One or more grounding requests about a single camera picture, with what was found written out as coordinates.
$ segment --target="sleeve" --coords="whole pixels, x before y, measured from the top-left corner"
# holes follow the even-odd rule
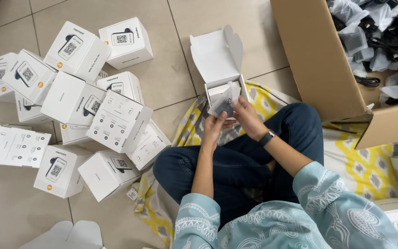
[[[331,247],[398,248],[398,232],[384,212],[318,162],[296,174],[293,190]]]
[[[176,218],[173,248],[217,248],[220,212],[217,202],[208,196],[185,195]]]

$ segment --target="black watch strap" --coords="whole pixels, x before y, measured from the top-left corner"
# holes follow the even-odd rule
[[[265,134],[260,140],[259,140],[259,144],[263,147],[265,145],[267,145],[267,143],[274,138],[274,136],[276,136],[276,134],[274,134],[274,131],[270,129],[270,131]]]

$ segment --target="hand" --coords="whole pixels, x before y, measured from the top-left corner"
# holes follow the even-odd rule
[[[218,118],[210,115],[205,120],[201,142],[202,148],[210,149],[212,152],[216,149],[220,131],[222,129],[230,128],[236,122],[235,120],[226,120],[226,118],[227,113],[222,112]]]
[[[239,96],[238,101],[233,102],[232,107],[237,112],[233,113],[232,116],[239,121],[249,137],[259,141],[268,133],[269,129],[263,124],[259,116],[257,116],[254,106],[248,100]]]

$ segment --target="person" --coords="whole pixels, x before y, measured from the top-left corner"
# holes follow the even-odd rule
[[[323,167],[313,107],[287,105],[264,123],[242,97],[233,109],[245,135],[217,146],[235,121],[209,116],[200,146],[169,148],[153,165],[180,204],[173,248],[398,248],[384,212]]]

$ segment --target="light blue kurta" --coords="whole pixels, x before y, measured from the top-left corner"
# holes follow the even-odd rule
[[[300,205],[269,201],[227,223],[220,207],[191,193],[182,198],[174,249],[398,249],[398,232],[379,207],[348,192],[340,176],[317,162],[293,181]]]

